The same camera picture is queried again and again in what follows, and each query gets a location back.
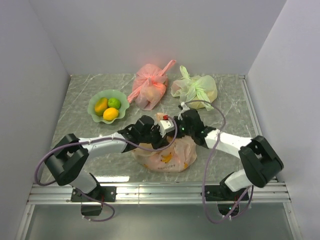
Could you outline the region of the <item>orange plastic bag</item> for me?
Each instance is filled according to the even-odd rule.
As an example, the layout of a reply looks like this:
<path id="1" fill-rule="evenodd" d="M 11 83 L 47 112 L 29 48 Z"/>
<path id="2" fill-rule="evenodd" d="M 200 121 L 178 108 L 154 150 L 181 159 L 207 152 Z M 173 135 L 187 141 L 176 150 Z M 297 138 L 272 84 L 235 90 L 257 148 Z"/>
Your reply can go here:
<path id="1" fill-rule="evenodd" d="M 176 138 L 169 148 L 162 151 L 136 148 L 131 155 L 150 171 L 164 173 L 182 172 L 197 159 L 196 143 L 190 136 Z"/>

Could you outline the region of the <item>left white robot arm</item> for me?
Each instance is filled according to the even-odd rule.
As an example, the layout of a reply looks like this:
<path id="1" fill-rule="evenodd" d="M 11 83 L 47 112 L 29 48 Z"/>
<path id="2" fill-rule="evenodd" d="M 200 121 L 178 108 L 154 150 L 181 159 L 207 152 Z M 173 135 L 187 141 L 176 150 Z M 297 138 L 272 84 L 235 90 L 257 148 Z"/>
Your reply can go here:
<path id="1" fill-rule="evenodd" d="M 89 201 L 97 200 L 101 195 L 100 184 L 83 167 L 86 161 L 105 154 L 126 153 L 143 144 L 151 144 L 152 151 L 160 152 L 170 146 L 167 134 L 176 132 L 176 123 L 167 118 L 155 124 L 147 115 L 140 117 L 111 135 L 77 138 L 74 134 L 65 136 L 52 150 L 44 163 L 60 186 L 70 185 L 79 189 Z"/>

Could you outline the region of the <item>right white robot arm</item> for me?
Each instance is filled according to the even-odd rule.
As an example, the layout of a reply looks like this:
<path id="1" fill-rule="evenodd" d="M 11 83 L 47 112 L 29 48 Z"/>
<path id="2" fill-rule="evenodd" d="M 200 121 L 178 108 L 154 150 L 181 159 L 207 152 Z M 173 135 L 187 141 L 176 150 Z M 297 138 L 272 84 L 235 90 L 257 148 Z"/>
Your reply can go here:
<path id="1" fill-rule="evenodd" d="M 284 164 L 267 139 L 241 137 L 204 125 L 197 110 L 181 112 L 174 118 L 178 136 L 189 136 L 201 147 L 216 149 L 240 159 L 243 169 L 233 172 L 220 182 L 220 194 L 233 199 L 239 190 L 249 186 L 263 188 L 284 168 Z"/>

